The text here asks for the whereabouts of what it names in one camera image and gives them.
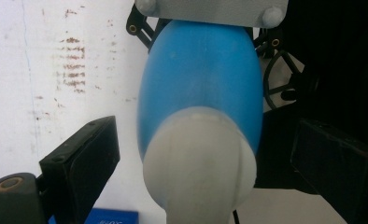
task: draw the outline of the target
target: brown stain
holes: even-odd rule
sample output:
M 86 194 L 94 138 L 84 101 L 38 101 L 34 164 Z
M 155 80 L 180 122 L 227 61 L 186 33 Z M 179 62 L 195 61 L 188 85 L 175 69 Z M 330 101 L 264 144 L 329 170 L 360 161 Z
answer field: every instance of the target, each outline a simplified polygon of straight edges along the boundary
M 67 42 L 67 43 L 79 43 L 79 40 L 78 39 L 75 39 L 74 37 L 70 37 L 70 38 L 67 38 L 65 40 L 65 42 Z
M 76 80 L 72 80 L 72 81 L 64 81 L 64 84 L 66 86 L 73 86 L 74 88 L 76 88 L 78 85 L 85 85 L 85 81 L 76 81 Z
M 84 64 L 64 64 L 63 68 L 67 69 L 67 70 L 74 70 L 74 69 L 79 69 L 79 68 L 84 68 L 85 65 Z
M 75 89 L 74 92 L 76 92 L 76 93 L 85 93 L 84 90 L 78 90 L 78 89 Z
M 81 51 L 82 53 L 85 53 L 85 48 L 82 48 L 82 47 L 75 47 L 75 48 L 67 47 L 66 49 L 67 51 Z
M 85 77 L 85 73 L 69 73 L 69 77 Z
M 64 14 L 64 15 L 65 15 L 65 17 L 67 18 L 69 14 L 77 15 L 77 12 L 75 12 L 75 11 L 73 11 L 73 10 L 71 10 L 71 9 L 67 9 L 67 10 L 65 11 L 65 14 Z
M 78 60 L 78 59 L 83 59 L 83 57 L 79 57 L 77 55 L 67 55 L 66 59 L 72 59 L 72 60 Z

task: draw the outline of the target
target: bolt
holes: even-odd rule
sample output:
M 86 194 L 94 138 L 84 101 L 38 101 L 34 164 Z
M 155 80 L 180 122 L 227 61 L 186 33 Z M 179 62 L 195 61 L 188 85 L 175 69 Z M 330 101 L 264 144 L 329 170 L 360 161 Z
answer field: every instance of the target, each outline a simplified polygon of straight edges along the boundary
M 277 27 L 284 19 L 283 11 L 279 7 L 269 7 L 262 14 L 263 28 Z
M 22 182 L 23 178 L 15 176 L 0 183 L 0 192 L 9 191 Z

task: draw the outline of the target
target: white wall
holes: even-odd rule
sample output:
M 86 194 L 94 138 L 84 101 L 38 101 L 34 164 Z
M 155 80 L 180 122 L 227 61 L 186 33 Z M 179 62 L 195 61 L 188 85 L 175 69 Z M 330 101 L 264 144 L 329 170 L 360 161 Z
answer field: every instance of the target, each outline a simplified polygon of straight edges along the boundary
M 139 211 L 141 223 L 157 224 L 165 222 L 164 211 L 144 186 L 135 138 L 147 50 L 125 30 L 132 4 L 0 0 L 0 177 L 40 175 L 38 161 L 66 138 L 93 119 L 115 115 L 121 161 L 96 206 Z M 298 192 L 255 190 L 239 215 L 243 223 L 311 223 L 293 222 L 298 217 L 342 222 L 317 200 Z M 290 214 L 295 206 L 303 208 L 298 216 Z

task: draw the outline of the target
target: black metal bracket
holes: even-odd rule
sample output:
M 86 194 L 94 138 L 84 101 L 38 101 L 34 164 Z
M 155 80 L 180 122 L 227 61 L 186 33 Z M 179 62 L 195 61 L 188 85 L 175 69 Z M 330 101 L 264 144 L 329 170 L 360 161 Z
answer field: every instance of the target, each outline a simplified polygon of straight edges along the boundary
M 39 162 L 0 179 L 0 223 L 84 223 L 120 160 L 115 117 L 89 122 Z

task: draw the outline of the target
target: screw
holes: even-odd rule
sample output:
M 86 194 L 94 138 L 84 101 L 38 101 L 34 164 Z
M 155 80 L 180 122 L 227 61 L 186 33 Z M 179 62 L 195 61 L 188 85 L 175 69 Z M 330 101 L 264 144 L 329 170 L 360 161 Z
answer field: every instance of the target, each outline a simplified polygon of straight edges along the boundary
M 18 176 L 6 179 L 0 183 L 0 192 L 9 191 L 10 189 L 17 187 L 22 181 L 23 181 L 23 178 L 18 177 Z

